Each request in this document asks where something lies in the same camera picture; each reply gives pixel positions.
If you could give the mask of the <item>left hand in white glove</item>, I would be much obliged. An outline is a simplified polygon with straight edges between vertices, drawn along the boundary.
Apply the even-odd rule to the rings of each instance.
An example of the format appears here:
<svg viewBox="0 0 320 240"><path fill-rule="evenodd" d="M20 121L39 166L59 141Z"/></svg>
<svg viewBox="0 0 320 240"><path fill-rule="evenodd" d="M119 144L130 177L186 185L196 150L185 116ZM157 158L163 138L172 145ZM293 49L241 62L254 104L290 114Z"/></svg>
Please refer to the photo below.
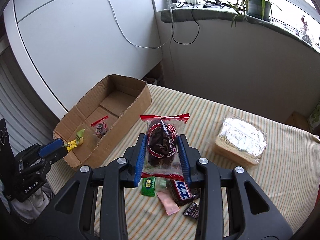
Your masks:
<svg viewBox="0 0 320 240"><path fill-rule="evenodd" d="M16 199L11 201L9 203L10 211L21 221L31 224L35 222L53 197L52 189L48 183L45 183L24 202L19 202Z"/></svg>

